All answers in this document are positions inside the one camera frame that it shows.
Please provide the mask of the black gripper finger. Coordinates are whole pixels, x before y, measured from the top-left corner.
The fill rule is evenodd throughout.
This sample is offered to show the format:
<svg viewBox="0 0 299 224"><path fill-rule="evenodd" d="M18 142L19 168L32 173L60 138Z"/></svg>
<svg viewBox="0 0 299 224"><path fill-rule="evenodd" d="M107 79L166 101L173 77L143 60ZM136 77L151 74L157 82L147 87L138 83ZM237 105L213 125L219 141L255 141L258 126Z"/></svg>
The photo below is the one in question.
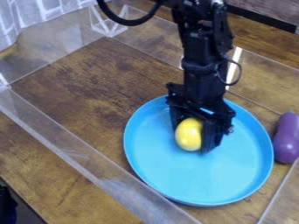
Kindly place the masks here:
<svg viewBox="0 0 299 224"><path fill-rule="evenodd" d="M210 153L221 146L222 139L234 131L233 117L211 116L203 120L201 153Z"/></svg>
<svg viewBox="0 0 299 224"><path fill-rule="evenodd" d="M189 106L179 107L178 105L171 105L170 116L171 116L171 122L173 122L173 129L177 130L178 125L182 123L182 121L193 117L193 108Z"/></svg>

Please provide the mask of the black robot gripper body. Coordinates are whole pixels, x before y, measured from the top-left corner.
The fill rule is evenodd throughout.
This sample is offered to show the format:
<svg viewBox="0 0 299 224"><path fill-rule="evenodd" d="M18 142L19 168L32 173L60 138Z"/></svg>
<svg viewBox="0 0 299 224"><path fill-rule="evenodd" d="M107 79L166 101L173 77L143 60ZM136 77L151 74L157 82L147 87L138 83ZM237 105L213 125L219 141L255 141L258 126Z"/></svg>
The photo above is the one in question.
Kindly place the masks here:
<svg viewBox="0 0 299 224"><path fill-rule="evenodd" d="M167 103L179 107L191 107L191 116L205 120L207 117L234 117L237 112L225 102L223 96L227 83L229 62L222 61L207 65L182 63L183 84L170 82Z"/></svg>

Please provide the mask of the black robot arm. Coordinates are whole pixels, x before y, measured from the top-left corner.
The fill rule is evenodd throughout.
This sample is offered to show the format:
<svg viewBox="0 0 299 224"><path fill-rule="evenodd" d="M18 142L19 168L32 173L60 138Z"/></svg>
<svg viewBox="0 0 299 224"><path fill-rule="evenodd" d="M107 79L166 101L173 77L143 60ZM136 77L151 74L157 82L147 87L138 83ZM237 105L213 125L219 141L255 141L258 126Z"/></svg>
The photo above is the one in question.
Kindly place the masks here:
<svg viewBox="0 0 299 224"><path fill-rule="evenodd" d="M209 153L234 129L235 110L225 102L233 33L227 5L213 0L173 1L173 20L182 40L183 83L170 83L167 103L173 125L202 121L199 151Z"/></svg>

